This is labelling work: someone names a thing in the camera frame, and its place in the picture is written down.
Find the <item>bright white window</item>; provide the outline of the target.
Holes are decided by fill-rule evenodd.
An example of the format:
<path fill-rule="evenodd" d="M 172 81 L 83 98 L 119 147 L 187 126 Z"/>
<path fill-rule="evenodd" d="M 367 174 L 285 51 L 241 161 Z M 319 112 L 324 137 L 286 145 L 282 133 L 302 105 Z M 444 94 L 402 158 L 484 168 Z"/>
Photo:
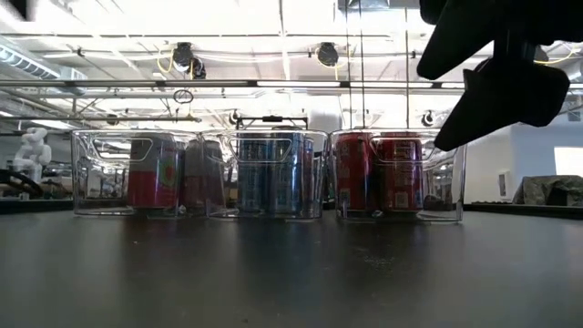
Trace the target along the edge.
<path fill-rule="evenodd" d="M 583 147 L 555 147 L 554 156 L 558 175 L 583 178 Z"/>

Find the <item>grey-green tarp bundle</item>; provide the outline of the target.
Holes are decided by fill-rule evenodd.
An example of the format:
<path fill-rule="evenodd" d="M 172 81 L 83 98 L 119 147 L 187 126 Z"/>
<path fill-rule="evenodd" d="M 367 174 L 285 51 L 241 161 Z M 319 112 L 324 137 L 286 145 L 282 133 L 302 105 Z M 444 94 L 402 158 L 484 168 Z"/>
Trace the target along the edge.
<path fill-rule="evenodd" d="M 512 202 L 532 206 L 583 208 L 583 178 L 576 175 L 524 177 Z"/>

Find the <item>clear plastic bin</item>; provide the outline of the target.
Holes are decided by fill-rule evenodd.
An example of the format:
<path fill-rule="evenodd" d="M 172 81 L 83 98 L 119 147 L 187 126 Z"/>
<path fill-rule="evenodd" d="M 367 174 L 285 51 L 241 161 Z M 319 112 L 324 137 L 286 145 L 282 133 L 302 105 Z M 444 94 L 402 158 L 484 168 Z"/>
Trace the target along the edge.
<path fill-rule="evenodd" d="M 369 135 L 373 154 L 373 184 L 376 200 L 376 209 L 372 212 L 349 213 L 347 217 L 341 214 L 337 205 L 336 195 L 336 165 L 335 146 L 340 133 L 364 132 Z M 380 206 L 381 177 L 377 168 L 377 151 L 374 140 L 384 132 L 412 132 L 420 137 L 423 148 L 423 208 L 417 211 L 383 212 Z M 437 129 L 389 129 L 389 128 L 362 128 L 343 129 L 330 134 L 330 166 L 333 173 L 336 217 L 351 222 L 423 222 L 443 221 L 459 222 L 463 219 L 465 200 L 465 160 L 466 146 L 452 150 L 441 150 L 435 146 Z"/>
<path fill-rule="evenodd" d="M 212 219 L 322 216 L 327 133 L 276 128 L 202 134 L 206 214 Z"/>
<path fill-rule="evenodd" d="M 169 210 L 137 210 L 128 205 L 131 140 L 139 133 L 169 132 L 183 149 L 179 177 L 179 204 Z M 154 129 L 85 129 L 71 134 L 74 212 L 77 215 L 134 216 L 175 219 L 184 212 L 180 203 L 184 153 L 197 139 L 192 132 Z"/>

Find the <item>thin horizontal overhead bar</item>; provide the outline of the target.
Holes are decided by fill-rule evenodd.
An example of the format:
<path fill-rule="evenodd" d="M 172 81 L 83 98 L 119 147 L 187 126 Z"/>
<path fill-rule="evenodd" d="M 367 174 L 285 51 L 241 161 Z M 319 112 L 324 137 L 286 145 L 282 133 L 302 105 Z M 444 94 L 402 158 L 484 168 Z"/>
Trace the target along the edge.
<path fill-rule="evenodd" d="M 0 116 L 0 121 L 11 121 L 11 120 L 46 120 L 46 121 L 84 121 L 84 122 L 106 122 L 107 118 L 73 118 L 73 117 L 54 117 L 54 118 L 41 118 L 41 117 L 4 117 Z M 197 122 L 200 123 L 202 121 L 201 118 L 195 117 L 117 117 L 118 122 L 129 122 L 129 121 L 168 121 L 168 122 L 181 122 L 181 121 L 190 121 L 190 122 Z"/>

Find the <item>white wall box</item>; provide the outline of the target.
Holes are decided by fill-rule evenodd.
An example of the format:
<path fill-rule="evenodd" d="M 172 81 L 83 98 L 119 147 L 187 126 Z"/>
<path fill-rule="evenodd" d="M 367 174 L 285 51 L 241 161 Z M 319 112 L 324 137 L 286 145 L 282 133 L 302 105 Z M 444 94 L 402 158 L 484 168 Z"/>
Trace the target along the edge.
<path fill-rule="evenodd" d="M 510 200 L 512 196 L 510 172 L 500 171 L 497 175 L 498 193 L 501 200 Z"/>

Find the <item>silver ventilation duct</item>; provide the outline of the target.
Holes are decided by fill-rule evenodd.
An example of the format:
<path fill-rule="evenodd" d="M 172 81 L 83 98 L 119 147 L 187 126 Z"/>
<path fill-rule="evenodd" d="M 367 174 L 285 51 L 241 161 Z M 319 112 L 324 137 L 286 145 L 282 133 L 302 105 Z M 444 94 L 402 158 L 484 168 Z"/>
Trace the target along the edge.
<path fill-rule="evenodd" d="M 87 80 L 73 67 L 52 64 L 0 35 L 0 77 L 39 80 Z"/>

